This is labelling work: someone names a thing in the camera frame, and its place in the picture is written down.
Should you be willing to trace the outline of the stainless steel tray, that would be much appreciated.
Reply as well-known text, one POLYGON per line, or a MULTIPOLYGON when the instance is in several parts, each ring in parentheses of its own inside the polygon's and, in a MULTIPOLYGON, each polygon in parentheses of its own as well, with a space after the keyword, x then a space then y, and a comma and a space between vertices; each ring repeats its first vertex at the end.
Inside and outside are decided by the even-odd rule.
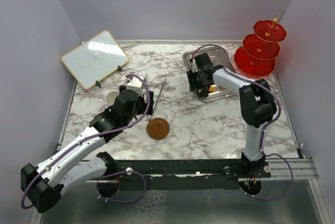
MULTIPOLYGON (((230 62, 230 56, 229 53, 225 50, 225 49, 221 49, 218 46, 211 46, 211 47, 204 47, 202 49, 200 49, 199 51, 196 52, 195 56, 202 54, 202 53, 207 53, 209 58, 211 59, 211 62, 214 65, 223 65, 225 64, 225 66, 232 72, 236 72, 230 62)), ((188 51, 185 52, 182 55, 182 59, 184 62, 184 65, 186 67, 186 70, 192 70, 193 72, 197 71, 197 67, 195 65, 195 63, 190 63, 189 59, 192 57, 193 51, 188 51)), ((231 91, 225 89, 222 86, 217 86, 217 85, 212 85, 211 86, 213 88, 213 91, 211 93, 208 94, 207 97, 201 97, 200 89, 197 89, 195 91, 197 97, 199 98, 200 101, 207 103, 207 102, 212 102, 215 100, 219 100, 219 99, 224 99, 224 98, 228 98, 228 97, 233 97, 235 96, 234 93, 232 93, 231 91)))

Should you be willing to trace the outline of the red three-tier cake stand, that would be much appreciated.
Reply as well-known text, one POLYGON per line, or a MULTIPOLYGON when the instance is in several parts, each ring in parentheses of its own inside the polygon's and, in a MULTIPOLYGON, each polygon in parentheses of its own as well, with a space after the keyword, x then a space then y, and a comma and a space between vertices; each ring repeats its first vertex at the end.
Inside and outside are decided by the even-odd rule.
POLYGON ((250 77, 264 77, 271 74, 280 52, 279 43, 287 36, 284 27, 278 23, 278 15, 272 20, 260 20, 253 26, 253 33, 246 35, 234 54, 237 68, 250 77))

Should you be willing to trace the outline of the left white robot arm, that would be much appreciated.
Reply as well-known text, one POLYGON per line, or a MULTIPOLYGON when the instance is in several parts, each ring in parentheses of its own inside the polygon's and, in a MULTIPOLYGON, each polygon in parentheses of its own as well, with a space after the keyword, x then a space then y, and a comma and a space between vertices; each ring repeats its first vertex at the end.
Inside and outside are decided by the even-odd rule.
POLYGON ((110 179, 124 174, 107 152, 98 153, 85 164, 88 154, 107 144, 124 130, 153 113, 154 93, 139 94, 121 86, 112 105, 97 114, 89 125, 64 149, 37 165, 26 164, 20 171, 23 191, 21 207, 43 213, 55 206, 72 188, 94 178, 110 179))

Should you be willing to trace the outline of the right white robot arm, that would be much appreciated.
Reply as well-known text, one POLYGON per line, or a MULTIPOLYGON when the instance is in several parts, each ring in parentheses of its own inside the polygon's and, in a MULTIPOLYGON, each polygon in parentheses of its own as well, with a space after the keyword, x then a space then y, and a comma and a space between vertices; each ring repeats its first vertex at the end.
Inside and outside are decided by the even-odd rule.
POLYGON ((212 85, 222 86, 239 96, 241 115, 247 124, 247 140, 241 155, 240 171, 253 177, 265 165, 263 140, 265 129, 277 112, 275 95, 266 80, 253 81, 235 74, 223 65, 215 66, 207 53, 199 54, 188 62, 189 90, 207 92, 212 85))

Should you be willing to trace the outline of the white mug blue handle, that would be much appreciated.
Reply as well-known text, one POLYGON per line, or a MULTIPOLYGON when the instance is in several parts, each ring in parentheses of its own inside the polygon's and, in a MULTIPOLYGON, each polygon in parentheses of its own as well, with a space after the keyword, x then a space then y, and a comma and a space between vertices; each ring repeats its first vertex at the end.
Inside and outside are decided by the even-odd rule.
POLYGON ((111 91, 105 97, 105 102, 107 105, 111 106, 114 104, 116 97, 119 95, 118 91, 111 91))

